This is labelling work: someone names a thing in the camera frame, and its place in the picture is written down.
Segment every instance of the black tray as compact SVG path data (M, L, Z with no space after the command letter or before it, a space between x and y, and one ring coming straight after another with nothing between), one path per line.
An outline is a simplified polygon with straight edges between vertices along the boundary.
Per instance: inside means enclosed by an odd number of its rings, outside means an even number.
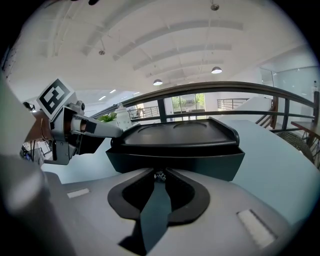
M210 117L195 121L176 121L136 125L121 137L113 138L111 146L189 148L238 146L239 135L228 125Z
M236 130L210 118L137 125L111 140L114 169L176 168L232 181L245 153Z

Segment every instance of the ceiling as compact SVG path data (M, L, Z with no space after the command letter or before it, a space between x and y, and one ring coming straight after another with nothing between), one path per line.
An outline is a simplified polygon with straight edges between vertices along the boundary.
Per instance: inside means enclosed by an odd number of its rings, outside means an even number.
M85 104L92 104L106 102L122 93L122 91L118 90L110 92L111 90L77 90L75 94L78 100L83 101Z
M267 0L214 3L218 11L210 9L210 0L45 2L9 55L7 81L23 101L63 77L93 102L112 89L147 93L228 80L305 44ZM214 66L223 72L211 74ZM155 79L164 84L153 86Z

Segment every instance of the window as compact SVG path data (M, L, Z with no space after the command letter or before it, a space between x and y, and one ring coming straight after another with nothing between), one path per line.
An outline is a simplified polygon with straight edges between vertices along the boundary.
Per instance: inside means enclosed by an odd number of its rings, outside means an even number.
M171 98L173 113L205 111L205 94L188 94Z

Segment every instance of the glass wall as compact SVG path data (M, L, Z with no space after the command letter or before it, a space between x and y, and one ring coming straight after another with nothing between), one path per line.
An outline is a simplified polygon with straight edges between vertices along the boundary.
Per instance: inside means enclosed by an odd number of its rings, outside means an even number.
M274 87L274 80L273 80L273 74L272 71L260 68L260 73L261 73L261 84L265 86L271 86Z
M273 72L274 87L289 91L309 101L314 101L314 91L319 89L320 72L318 67L304 67L282 72ZM285 111L285 99L279 98L278 111ZM290 101L289 113L306 116L313 115L313 109L306 105ZM282 125L283 116L277 117L277 124ZM289 117L288 128L295 128L292 121L311 122L309 118Z
M174 114L186 113L186 112L204 112L205 108L205 94L187 94L171 98L172 108ZM205 116L184 116L175 117L174 121L188 121L204 119Z

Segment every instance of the railing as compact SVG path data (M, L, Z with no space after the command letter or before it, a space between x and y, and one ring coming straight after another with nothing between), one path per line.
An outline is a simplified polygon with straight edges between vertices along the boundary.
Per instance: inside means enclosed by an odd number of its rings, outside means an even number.
M218 110L230 111L245 103L249 98L222 98L217 99Z
M128 110L128 113L129 113L131 120L160 116L158 106L150 106L150 107L145 107L145 108L131 109L131 110Z
M279 98L273 97L273 99L271 100L271 108L269 109L269 112L278 112L278 103L279 103ZM263 128L267 128L268 126L271 126L272 129L275 129L276 123L277 123L277 116L264 114L255 123L257 125L263 126Z
M243 93L254 93L262 95L271 95L278 98L284 98L284 112L277 111L255 111L255 110L233 110L233 111L205 111L205 112L186 112L179 114L166 114L165 98L174 96L186 95L186 94L198 94L198 93L210 93L210 92L243 92ZM122 102L124 107L131 107L137 104L158 101L159 116L152 116L147 118L139 118L132 120L133 122L157 120L160 119L162 123L166 122L167 119L179 118L179 117L190 117L190 116L215 116L215 115L267 115L267 116L283 116L282 129L274 129L272 132L282 131L297 131L299 128L287 129L289 117L309 118L317 125L319 119L319 101L320 94L318 91L314 92L314 102L303 98L299 95L291 93L286 90L279 88L266 86L257 83L250 82L237 82L237 81L217 81L217 82L200 82L184 84L175 87L169 87L153 92L149 92ZM313 108L313 116L293 114L289 113L290 101L298 102L308 107ZM117 105L108 107L107 109L95 114L92 118L98 118L105 114L115 111Z

